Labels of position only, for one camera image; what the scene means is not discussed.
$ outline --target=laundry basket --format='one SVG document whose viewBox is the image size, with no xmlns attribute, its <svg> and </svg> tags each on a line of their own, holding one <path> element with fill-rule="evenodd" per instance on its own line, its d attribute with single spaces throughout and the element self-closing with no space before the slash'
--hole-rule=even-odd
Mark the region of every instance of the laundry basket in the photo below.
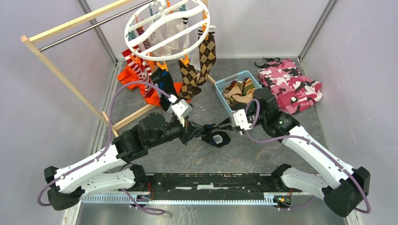
<svg viewBox="0 0 398 225">
<path fill-rule="evenodd" d="M 230 106 L 228 105 L 227 101 L 225 101 L 224 96 L 222 95 L 222 91 L 226 86 L 231 84 L 232 81 L 245 81 L 246 78 L 250 78 L 253 81 L 254 86 L 256 89 L 261 88 L 260 84 L 257 82 L 257 80 L 253 77 L 253 75 L 245 70 L 240 73 L 234 74 L 232 76 L 229 76 L 225 79 L 219 80 L 215 83 L 215 87 L 217 89 L 216 94 L 217 97 L 220 99 L 222 105 L 224 106 L 225 110 L 227 110 L 228 115 L 231 114 L 232 110 Z"/>
</svg>

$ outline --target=black sock with label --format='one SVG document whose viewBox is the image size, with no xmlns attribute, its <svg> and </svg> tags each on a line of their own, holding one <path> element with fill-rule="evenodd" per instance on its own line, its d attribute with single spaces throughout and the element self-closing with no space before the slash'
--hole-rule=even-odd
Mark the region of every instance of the black sock with label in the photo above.
<svg viewBox="0 0 398 225">
<path fill-rule="evenodd" d="M 202 137 L 202 141 L 209 143 L 217 148 L 221 148 L 231 142 L 231 138 L 226 132 L 214 131 Z"/>
<path fill-rule="evenodd" d="M 170 95 L 177 95 L 177 91 L 174 88 L 173 78 L 168 71 L 162 70 L 158 68 L 152 75 L 151 75 L 152 82 L 158 86 L 160 89 L 165 91 Z M 168 111 L 171 106 L 171 102 L 168 101 L 168 98 L 162 94 L 160 94 L 160 105 L 164 111 Z"/>
</svg>

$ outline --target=metal corner post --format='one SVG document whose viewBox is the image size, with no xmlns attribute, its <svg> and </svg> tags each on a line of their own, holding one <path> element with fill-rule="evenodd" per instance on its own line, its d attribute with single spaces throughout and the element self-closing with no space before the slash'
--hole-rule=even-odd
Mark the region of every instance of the metal corner post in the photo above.
<svg viewBox="0 0 398 225">
<path fill-rule="evenodd" d="M 77 2 L 85 14 L 91 12 L 90 6 L 88 5 L 86 0 L 77 0 Z M 93 20 L 90 20 L 89 23 L 90 23 L 90 25 L 95 25 L 98 22 L 97 22 L 97 19 L 93 19 Z M 104 46 L 104 49 L 105 49 L 109 59 L 113 62 L 114 65 L 116 65 L 118 62 L 118 59 L 115 56 L 115 53 L 113 52 L 111 46 L 109 45 L 107 38 L 105 37 L 104 33 L 102 32 L 102 29 L 100 27 L 96 27 L 96 28 L 94 28 L 94 32 L 97 35 L 98 39 L 100 40 L 101 44 Z"/>
<path fill-rule="evenodd" d="M 321 16 L 319 17 L 318 22 L 316 23 L 310 37 L 308 38 L 306 44 L 304 45 L 303 50 L 301 50 L 300 55 L 298 55 L 299 60 L 303 60 L 308 53 L 309 49 L 311 48 L 312 44 L 314 43 L 316 37 L 319 34 L 319 31 L 322 29 L 323 25 L 325 24 L 326 19 L 330 15 L 333 7 L 336 5 L 338 0 L 329 0 L 325 9 L 323 10 Z"/>
</svg>

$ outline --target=orange shirt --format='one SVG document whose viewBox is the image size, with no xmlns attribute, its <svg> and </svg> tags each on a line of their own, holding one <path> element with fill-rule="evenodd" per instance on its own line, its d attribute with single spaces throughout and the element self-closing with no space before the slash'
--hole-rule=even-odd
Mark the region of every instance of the orange shirt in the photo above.
<svg viewBox="0 0 398 225">
<path fill-rule="evenodd" d="M 117 76 L 117 80 L 120 81 L 123 85 L 132 82 L 139 81 L 137 74 L 132 70 L 129 66 L 126 66 L 124 70 Z M 182 82 L 174 82 L 174 88 L 176 89 L 177 94 L 180 93 L 181 87 L 183 86 Z M 145 94 L 145 85 L 144 84 L 132 84 L 127 86 L 128 89 L 132 90 L 134 88 L 139 88 L 141 91 L 141 95 Z M 150 105 L 155 105 L 160 107 L 160 98 L 156 91 L 153 91 L 151 95 L 144 97 L 145 101 Z"/>
</svg>

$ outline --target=white wall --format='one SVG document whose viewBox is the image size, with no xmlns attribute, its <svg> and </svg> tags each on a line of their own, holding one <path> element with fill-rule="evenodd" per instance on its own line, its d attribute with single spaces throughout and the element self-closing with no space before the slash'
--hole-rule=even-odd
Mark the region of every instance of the white wall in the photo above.
<svg viewBox="0 0 398 225">
<path fill-rule="evenodd" d="M 74 0 L 0 3 L 0 224 L 59 225 L 63 211 L 36 203 L 43 170 L 89 152 L 98 119 L 20 40 L 82 14 Z M 45 55 L 100 107 L 112 63 L 92 31 Z"/>
<path fill-rule="evenodd" d="M 92 10 L 115 0 L 87 0 Z M 121 12 L 144 0 L 136 0 L 115 12 Z M 216 25 L 217 57 L 297 56 L 309 38 L 328 0 L 209 0 L 211 24 Z M 112 16 L 108 13 L 99 20 Z M 127 49 L 124 28 L 133 13 L 101 26 L 118 58 Z M 201 15 L 191 17 L 190 25 Z M 191 44 L 198 40 L 191 32 Z"/>
<path fill-rule="evenodd" d="M 397 21 L 396 0 L 338 1 L 304 58 L 331 150 L 371 173 L 367 225 L 397 223 Z"/>
</svg>

